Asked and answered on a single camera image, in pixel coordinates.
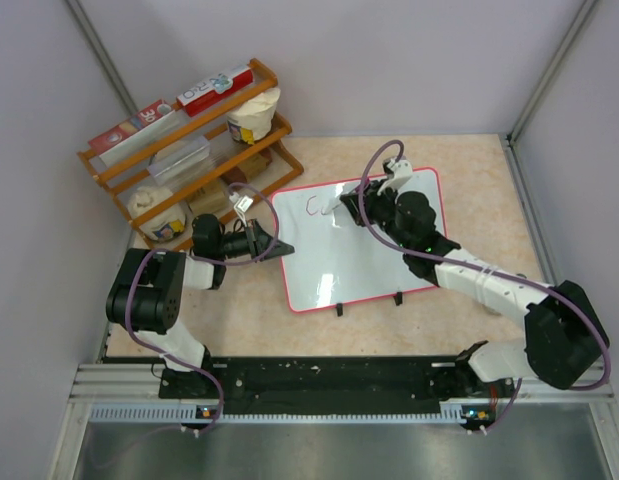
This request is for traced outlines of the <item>magenta-capped whiteboard marker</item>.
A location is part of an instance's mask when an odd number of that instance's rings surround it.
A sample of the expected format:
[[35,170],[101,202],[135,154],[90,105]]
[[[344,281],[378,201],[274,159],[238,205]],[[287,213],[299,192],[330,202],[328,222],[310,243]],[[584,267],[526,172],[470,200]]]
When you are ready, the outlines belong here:
[[326,216],[332,213],[336,208],[338,208],[341,205],[342,205],[342,202],[338,197],[332,198],[323,205],[323,207],[320,210],[320,214],[322,216]]

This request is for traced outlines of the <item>pink-framed whiteboard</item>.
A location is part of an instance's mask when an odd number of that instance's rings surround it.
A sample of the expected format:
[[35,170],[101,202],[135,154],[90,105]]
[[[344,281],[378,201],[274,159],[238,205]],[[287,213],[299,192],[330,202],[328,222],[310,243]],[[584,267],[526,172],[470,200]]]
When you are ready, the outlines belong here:
[[345,207],[328,203],[357,178],[283,189],[271,197],[279,239],[295,252],[281,258],[289,308],[304,313],[430,290],[409,272],[402,255],[357,226]]

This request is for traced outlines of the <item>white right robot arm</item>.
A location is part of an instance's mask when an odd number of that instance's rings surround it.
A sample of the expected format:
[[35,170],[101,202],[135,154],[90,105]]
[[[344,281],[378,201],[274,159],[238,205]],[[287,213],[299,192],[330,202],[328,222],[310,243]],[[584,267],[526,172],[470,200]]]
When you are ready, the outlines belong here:
[[455,372],[463,393],[476,396],[493,381],[524,377],[569,390],[596,360],[610,361],[609,338],[578,284],[536,283],[479,260],[437,230],[437,215],[421,192],[399,193],[372,181],[338,201],[357,225],[400,252],[414,276],[520,325],[520,338],[478,342],[459,355],[467,362]]

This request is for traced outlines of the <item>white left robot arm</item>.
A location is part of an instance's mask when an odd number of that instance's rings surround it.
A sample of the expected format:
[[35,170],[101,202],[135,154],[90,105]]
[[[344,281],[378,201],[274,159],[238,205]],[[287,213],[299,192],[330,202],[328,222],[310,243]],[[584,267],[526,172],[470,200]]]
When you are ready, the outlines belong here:
[[106,300],[109,322],[125,328],[138,343],[180,371],[181,384],[194,396],[215,387],[209,352],[184,325],[180,315],[185,289],[217,290],[228,260],[244,256],[264,261],[291,255],[295,248],[267,233],[257,220],[242,222],[227,232],[212,214],[192,223],[193,245],[185,252],[153,252],[131,248],[123,259]]

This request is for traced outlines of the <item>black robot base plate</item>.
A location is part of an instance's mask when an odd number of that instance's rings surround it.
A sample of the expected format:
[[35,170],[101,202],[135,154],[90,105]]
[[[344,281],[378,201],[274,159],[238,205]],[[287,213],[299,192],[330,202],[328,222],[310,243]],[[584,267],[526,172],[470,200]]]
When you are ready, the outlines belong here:
[[453,356],[215,357],[211,379],[162,373],[159,397],[224,400],[232,413],[407,413],[436,402],[491,402],[513,393],[504,380],[484,383]]

